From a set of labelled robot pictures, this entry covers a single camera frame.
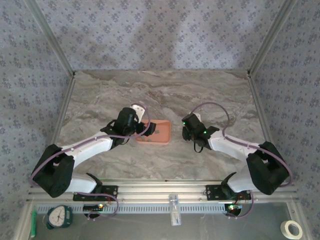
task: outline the pink tray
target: pink tray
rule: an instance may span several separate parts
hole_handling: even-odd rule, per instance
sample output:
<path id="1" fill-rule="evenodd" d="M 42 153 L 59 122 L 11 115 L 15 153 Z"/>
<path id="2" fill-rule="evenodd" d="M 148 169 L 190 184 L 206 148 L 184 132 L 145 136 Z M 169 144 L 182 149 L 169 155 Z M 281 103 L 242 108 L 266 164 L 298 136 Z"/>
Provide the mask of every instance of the pink tray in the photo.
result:
<path id="1" fill-rule="evenodd" d="M 148 119 L 142 119 L 142 123 L 147 126 Z M 171 123 L 167 120 L 151 119 L 155 123 L 155 131 L 150 136 L 139 136 L 135 140 L 138 144 L 151 144 L 151 145 L 167 145 L 171 138 Z"/>

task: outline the tape roll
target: tape roll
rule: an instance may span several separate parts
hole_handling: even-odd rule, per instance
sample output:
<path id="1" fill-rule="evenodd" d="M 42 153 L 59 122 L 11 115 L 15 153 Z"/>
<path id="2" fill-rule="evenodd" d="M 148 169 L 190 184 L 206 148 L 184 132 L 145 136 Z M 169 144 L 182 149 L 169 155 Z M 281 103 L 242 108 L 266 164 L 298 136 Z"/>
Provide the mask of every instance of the tape roll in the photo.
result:
<path id="1" fill-rule="evenodd" d="M 295 228 L 297 233 L 292 233 L 289 228 Z M 280 226 L 283 236 L 287 239 L 298 240 L 302 238 L 303 232 L 302 228 L 296 221 L 284 221 Z"/>

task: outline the marble tabletop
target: marble tabletop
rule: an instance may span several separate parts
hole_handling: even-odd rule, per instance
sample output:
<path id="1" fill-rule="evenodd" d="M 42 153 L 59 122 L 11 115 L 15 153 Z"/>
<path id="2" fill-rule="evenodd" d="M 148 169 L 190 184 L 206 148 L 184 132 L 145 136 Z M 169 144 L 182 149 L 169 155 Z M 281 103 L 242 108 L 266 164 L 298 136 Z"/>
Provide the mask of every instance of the marble tabletop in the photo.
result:
<path id="1" fill-rule="evenodd" d="M 231 136 L 263 143 L 258 113 L 246 75 L 232 71 L 85 71 L 77 72 L 63 120 L 58 145 L 69 145 L 99 132 L 119 111 L 132 103 L 148 107 L 152 119 L 171 122 L 168 145 L 144 145 L 131 139 L 126 145 L 95 155 L 75 172 L 108 179 L 223 180 L 246 163 L 204 149 L 182 138 L 182 121 L 198 104 L 212 101 L 230 114 Z M 203 106 L 203 123 L 222 129 L 225 113 L 217 106 Z"/>

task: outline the analog clock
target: analog clock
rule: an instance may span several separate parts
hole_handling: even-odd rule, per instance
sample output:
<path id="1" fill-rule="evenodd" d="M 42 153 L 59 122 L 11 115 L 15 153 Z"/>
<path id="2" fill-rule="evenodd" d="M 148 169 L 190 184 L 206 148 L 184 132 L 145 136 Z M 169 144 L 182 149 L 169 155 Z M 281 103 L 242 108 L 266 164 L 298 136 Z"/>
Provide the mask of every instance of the analog clock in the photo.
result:
<path id="1" fill-rule="evenodd" d="M 60 205 L 51 208 L 48 213 L 48 229 L 67 228 L 72 223 L 72 209 L 69 206 Z"/>

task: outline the wall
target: wall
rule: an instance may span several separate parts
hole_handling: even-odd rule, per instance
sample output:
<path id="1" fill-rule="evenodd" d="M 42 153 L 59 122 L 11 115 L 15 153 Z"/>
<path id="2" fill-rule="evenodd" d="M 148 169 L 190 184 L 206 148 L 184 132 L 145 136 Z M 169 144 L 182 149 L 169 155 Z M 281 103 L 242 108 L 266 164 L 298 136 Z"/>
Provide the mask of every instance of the wall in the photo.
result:
<path id="1" fill-rule="evenodd" d="M 0 239 L 8 240 L 70 78 L 23 1 L 2 0 L 0 10 Z"/>
<path id="2" fill-rule="evenodd" d="M 74 70 L 246 70 L 283 0 L 37 2 Z"/>
<path id="3" fill-rule="evenodd" d="M 319 23 L 319 1 L 298 1 L 254 78 L 315 239 L 320 239 Z"/>

